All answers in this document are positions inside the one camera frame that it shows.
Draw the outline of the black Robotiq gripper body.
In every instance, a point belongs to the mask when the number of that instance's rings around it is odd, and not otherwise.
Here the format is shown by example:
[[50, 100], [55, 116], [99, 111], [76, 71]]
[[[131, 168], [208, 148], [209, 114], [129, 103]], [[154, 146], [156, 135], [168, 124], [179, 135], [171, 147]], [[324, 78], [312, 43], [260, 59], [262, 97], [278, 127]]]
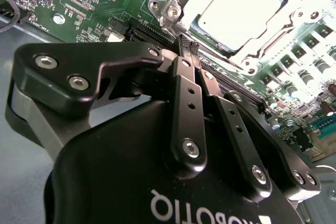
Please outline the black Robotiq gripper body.
[[47, 223], [301, 223], [278, 188], [245, 199], [226, 133], [205, 122], [208, 162], [181, 180], [162, 160], [165, 102], [146, 102], [70, 140], [44, 192]]

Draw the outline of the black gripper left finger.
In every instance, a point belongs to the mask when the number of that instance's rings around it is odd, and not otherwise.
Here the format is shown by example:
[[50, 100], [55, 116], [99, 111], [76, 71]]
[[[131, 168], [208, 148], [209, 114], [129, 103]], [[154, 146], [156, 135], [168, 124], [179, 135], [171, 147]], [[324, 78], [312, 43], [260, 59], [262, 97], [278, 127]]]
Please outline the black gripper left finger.
[[168, 101], [166, 163], [179, 176], [207, 164], [202, 90], [191, 52], [147, 42], [26, 44], [14, 53], [6, 119], [52, 159], [89, 130], [89, 113], [146, 94]]

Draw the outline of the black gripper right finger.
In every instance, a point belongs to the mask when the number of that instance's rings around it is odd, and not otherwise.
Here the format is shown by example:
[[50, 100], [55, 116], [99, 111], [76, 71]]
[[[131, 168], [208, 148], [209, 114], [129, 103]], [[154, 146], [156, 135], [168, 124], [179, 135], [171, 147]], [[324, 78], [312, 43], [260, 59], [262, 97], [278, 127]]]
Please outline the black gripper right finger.
[[250, 201], [268, 198], [274, 186], [290, 201], [303, 201], [321, 191], [308, 165], [277, 135], [265, 119], [236, 90], [222, 93], [214, 75], [201, 68], [198, 44], [190, 43], [208, 105], [216, 123], [223, 125], [241, 194]]

